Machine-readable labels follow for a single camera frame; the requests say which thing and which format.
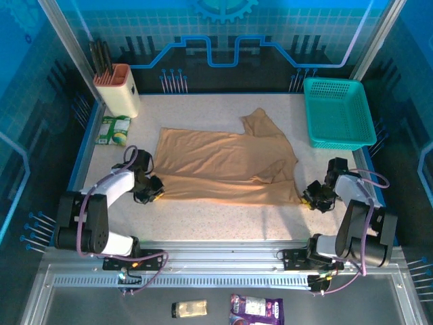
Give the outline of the green snack packet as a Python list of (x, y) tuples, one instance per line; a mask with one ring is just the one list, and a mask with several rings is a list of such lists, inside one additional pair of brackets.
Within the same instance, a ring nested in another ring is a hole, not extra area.
[(131, 118), (127, 116), (105, 116), (95, 139), (97, 145), (125, 146)]

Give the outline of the teal plastic basket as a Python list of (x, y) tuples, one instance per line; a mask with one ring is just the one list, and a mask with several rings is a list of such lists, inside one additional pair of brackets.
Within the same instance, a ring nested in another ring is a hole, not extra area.
[(304, 99), (311, 147), (356, 151), (376, 143), (361, 82), (308, 77), (304, 80)]

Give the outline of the aluminium corner post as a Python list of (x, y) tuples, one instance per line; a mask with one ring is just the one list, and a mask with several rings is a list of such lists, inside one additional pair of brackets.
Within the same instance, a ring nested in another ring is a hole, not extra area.
[(50, 21), (53, 29), (56, 31), (60, 38), (63, 46), (68, 52), (70, 58), (74, 62), (78, 71), (80, 72), (84, 82), (88, 86), (93, 97), (99, 104), (103, 103), (103, 100), (93, 84), (94, 72), (93, 69), (85, 56), (84, 51), (78, 43), (66, 17), (62, 13), (56, 0), (37, 0), (48, 20)]
[(365, 46), (349, 79), (361, 81), (382, 48), (386, 37), (400, 16), (407, 0), (389, 0), (382, 18)]

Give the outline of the small yellowish bottle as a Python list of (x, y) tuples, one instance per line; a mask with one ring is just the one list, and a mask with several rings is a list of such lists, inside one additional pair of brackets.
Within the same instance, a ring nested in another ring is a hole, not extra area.
[(208, 301), (206, 299), (195, 301), (179, 301), (171, 305), (172, 318), (194, 318), (206, 316)]

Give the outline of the small circuit board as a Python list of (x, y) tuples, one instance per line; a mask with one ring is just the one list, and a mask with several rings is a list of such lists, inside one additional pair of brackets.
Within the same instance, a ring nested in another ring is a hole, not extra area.
[(308, 275), (307, 284), (310, 293), (315, 295), (324, 295), (331, 287), (332, 279), (338, 275), (338, 271), (330, 271), (318, 275)]
[(141, 276), (136, 276), (130, 273), (130, 269), (122, 267), (118, 275), (119, 291), (125, 297), (127, 295), (133, 296), (137, 288), (134, 285), (142, 284), (143, 279)]

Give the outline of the aluminium base frame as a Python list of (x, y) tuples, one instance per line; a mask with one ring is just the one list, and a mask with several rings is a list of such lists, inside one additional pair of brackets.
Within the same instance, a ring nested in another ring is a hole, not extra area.
[[(277, 253), (302, 248), (303, 242), (148, 242), (146, 249), (168, 252), (158, 271), (130, 271), (152, 288), (276, 288), (309, 290), (308, 275), (330, 271), (285, 271)], [(72, 251), (46, 250), (38, 270), (43, 288), (119, 288), (120, 271), (104, 271), (102, 258), (80, 257)], [(345, 264), (337, 276), (352, 276)]]

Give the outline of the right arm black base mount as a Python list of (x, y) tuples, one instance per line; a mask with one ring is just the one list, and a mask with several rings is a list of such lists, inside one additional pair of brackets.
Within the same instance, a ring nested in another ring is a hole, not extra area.
[(343, 262), (333, 261), (330, 257), (323, 257), (312, 253), (306, 248), (283, 249), (277, 253), (285, 271), (342, 271)]

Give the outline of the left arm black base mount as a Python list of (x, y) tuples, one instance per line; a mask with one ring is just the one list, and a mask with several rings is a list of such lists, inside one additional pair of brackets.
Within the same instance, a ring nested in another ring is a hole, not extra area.
[(157, 254), (157, 256), (143, 261), (123, 261), (112, 257), (105, 257), (102, 269), (104, 271), (121, 271), (122, 269), (141, 272), (158, 271), (162, 268), (162, 262), (164, 261), (164, 253), (161, 249), (142, 249), (140, 257), (148, 257), (154, 254)]

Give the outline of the black-handled knife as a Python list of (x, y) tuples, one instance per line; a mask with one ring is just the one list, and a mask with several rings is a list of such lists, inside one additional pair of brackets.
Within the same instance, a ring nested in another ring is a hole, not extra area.
[(104, 74), (106, 68), (105, 68), (104, 57), (103, 57), (103, 53), (102, 53), (102, 43), (101, 43), (100, 39), (96, 40), (95, 46), (96, 46), (96, 52), (97, 52), (97, 54), (96, 54), (96, 56), (97, 56), (97, 64), (96, 64), (97, 73), (98, 73), (98, 76), (101, 77)]
[(95, 67), (96, 75), (99, 76), (99, 63), (98, 63), (97, 48), (96, 48), (95, 43), (93, 41), (89, 42), (89, 49), (90, 49), (90, 53), (91, 53), (91, 58), (93, 60), (93, 65)]
[(108, 72), (109, 72), (110, 76), (112, 76), (113, 73), (114, 73), (114, 69), (113, 69), (113, 66), (112, 66), (112, 59), (111, 59), (110, 49), (109, 49), (108, 44), (107, 44), (106, 41), (104, 41), (102, 43), (102, 53), (103, 53), (104, 62), (106, 63)]

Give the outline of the cream knife block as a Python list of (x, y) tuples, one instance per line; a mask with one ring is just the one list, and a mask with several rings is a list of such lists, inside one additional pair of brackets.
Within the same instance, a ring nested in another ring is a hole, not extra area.
[(106, 71), (94, 76), (93, 84), (114, 117), (135, 118), (139, 114), (140, 99), (131, 67), (128, 64), (113, 64), (113, 74)]

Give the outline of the purple snack packet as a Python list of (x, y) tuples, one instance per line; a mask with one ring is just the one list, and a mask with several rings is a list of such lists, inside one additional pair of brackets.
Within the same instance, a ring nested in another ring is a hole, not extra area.
[(229, 325), (285, 325), (283, 300), (232, 294)]

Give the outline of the tan t-shirt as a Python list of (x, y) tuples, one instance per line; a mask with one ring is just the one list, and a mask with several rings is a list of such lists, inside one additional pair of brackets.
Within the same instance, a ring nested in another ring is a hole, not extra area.
[(257, 108), (244, 133), (162, 128), (154, 173), (165, 200), (238, 205), (299, 205), (298, 159), (285, 134)]

